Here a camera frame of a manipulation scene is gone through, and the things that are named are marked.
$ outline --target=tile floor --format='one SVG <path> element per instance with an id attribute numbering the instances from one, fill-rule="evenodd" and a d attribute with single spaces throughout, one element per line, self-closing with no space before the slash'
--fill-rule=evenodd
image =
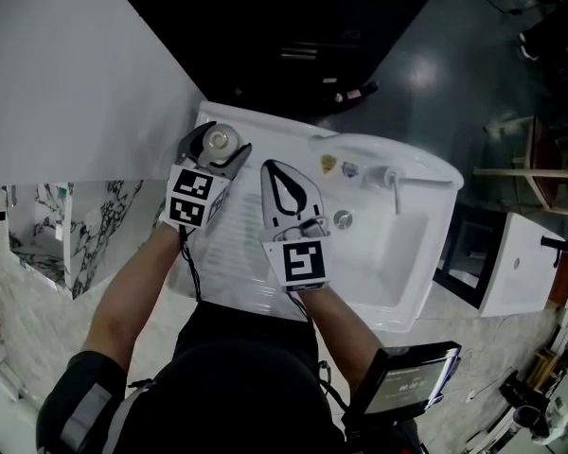
<path id="1" fill-rule="evenodd" d="M 12 258 L 6 227 L 0 223 L 0 323 L 9 364 L 24 380 L 33 403 L 40 406 L 76 354 L 106 283 L 76 301 L 50 291 Z M 192 299 L 164 290 L 137 342 L 129 380 L 151 377 L 171 358 L 177 334 L 195 307 Z M 555 312 L 482 319 L 447 290 L 434 285 L 427 303 L 407 334 L 379 333 L 385 345 L 457 341 L 463 361 L 446 388 L 444 400 L 418 418 L 419 434 L 430 452 L 457 453 L 477 430 L 486 428 L 504 409 L 497 381 L 465 404 L 471 390 L 480 391 L 511 368 L 523 368 L 532 352 L 555 329 Z M 329 359 L 320 341 L 322 357 Z M 333 384 L 348 400 L 341 375 Z M 341 411 L 333 405 L 335 420 Z"/>

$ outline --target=round object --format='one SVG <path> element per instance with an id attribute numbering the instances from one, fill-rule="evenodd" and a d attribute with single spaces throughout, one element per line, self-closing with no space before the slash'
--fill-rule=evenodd
<path id="1" fill-rule="evenodd" d="M 236 152 L 240 141 L 240 135 L 231 126 L 217 123 L 206 132 L 202 145 L 207 158 L 224 160 Z"/>
<path id="2" fill-rule="evenodd" d="M 353 216 L 348 210 L 339 210 L 334 214 L 334 225 L 341 230 L 347 229 L 353 222 Z"/>

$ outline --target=marble tile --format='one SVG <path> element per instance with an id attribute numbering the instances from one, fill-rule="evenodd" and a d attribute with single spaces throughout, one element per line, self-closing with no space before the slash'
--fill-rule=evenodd
<path id="1" fill-rule="evenodd" d="M 157 222 L 166 181 L 75 183 L 70 225 L 74 299 L 121 268 Z"/>
<path id="2" fill-rule="evenodd" d="M 114 274 L 149 237 L 166 181 L 16 187 L 9 245 L 20 264 L 72 299 Z"/>
<path id="3" fill-rule="evenodd" d="M 109 277 L 76 301 L 54 294 L 45 282 L 12 260 L 6 224 L 0 222 L 0 332 L 9 351 L 8 363 L 25 382 L 36 406 L 50 393 L 67 360 L 79 351 L 108 281 Z M 130 381 L 152 377 L 169 362 L 179 330 L 195 305 L 193 299 L 164 287 L 135 346 Z M 386 346 L 444 340 L 463 346 L 462 362 L 443 401 L 417 419 L 421 440 L 434 454 L 461 452 L 475 432 L 487 428 L 504 411 L 506 402 L 498 394 L 498 385 L 511 368 L 529 364 L 533 352 L 547 342 L 556 326 L 552 310 L 480 318 L 466 306 L 446 289 L 433 287 L 410 332 L 378 333 Z M 332 384 L 348 401 L 345 380 L 318 340 L 320 357 L 332 367 Z M 480 392 L 493 380 L 493 385 Z M 472 390 L 480 393 L 466 404 Z M 340 423 L 341 409 L 330 402 L 335 421 Z"/>

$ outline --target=floor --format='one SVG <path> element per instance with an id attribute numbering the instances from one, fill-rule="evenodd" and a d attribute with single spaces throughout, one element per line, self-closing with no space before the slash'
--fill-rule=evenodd
<path id="1" fill-rule="evenodd" d="M 530 5 L 525 0 L 495 1 L 504 9 Z M 532 9 L 520 16 L 503 15 L 484 0 L 430 0 L 377 70 L 379 92 L 361 106 L 316 124 L 425 148 L 461 171 L 466 179 L 462 201 L 485 205 L 488 187 L 474 181 L 471 170 L 497 156 L 501 144 L 489 141 L 483 127 L 532 114 L 546 91 L 538 66 L 522 58 L 516 40 L 540 13 Z M 548 217 L 534 218 L 552 229 L 566 227 Z M 9 362 L 37 405 L 79 350 L 101 291 L 99 286 L 75 302 L 50 294 L 9 256 L 0 224 L 1 330 Z M 130 379 L 155 375 L 168 362 L 193 307 L 192 300 L 164 291 L 135 349 Z M 481 319 L 470 306 L 434 286 L 408 334 L 380 334 L 386 345 L 443 340 L 463 345 L 463 362 L 444 401 L 418 419 L 430 452 L 461 452 L 473 433 L 487 427 L 505 407 L 496 391 L 499 382 L 488 384 L 511 368 L 525 367 L 554 328 L 554 311 Z M 334 384 L 345 391 L 340 375 Z M 472 390 L 480 393 L 466 404 Z M 338 408 L 333 412 L 340 413 Z"/>
<path id="2" fill-rule="evenodd" d="M 9 351 L 8 363 L 37 407 L 54 387 L 67 360 L 79 351 L 105 286 L 101 283 L 76 301 L 50 291 L 14 259 L 8 249 L 6 225 L 0 223 L 0 331 Z M 137 342 L 130 381 L 152 377 L 169 362 L 177 334 L 194 307 L 194 300 L 163 290 Z M 421 440 L 430 452 L 461 452 L 473 433 L 486 428 L 504 410 L 506 402 L 496 386 L 512 369 L 528 365 L 555 325 L 553 310 L 482 319 L 471 306 L 434 285 L 409 333 L 378 333 L 389 346 L 447 340 L 463 346 L 463 360 L 446 387 L 444 400 L 417 419 Z M 334 365 L 321 341 L 320 350 L 321 357 Z M 333 385 L 348 401 L 346 384 L 333 370 Z M 471 391 L 479 394 L 466 405 Z M 331 406 L 335 421 L 340 422 L 340 408 Z M 443 418 L 446 428 L 442 428 Z"/>

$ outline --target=person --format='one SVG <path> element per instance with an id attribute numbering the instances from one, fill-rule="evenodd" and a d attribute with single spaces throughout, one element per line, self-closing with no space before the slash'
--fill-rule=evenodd
<path id="1" fill-rule="evenodd" d="M 39 452 L 345 451 L 309 322 L 201 300 L 172 361 L 124 399 L 135 342 L 180 246 L 161 223 L 107 287 L 81 352 L 40 410 Z M 353 395 L 382 344 L 331 288 L 299 296 Z M 416 424 L 404 424 L 383 439 L 386 452 L 421 452 Z"/>

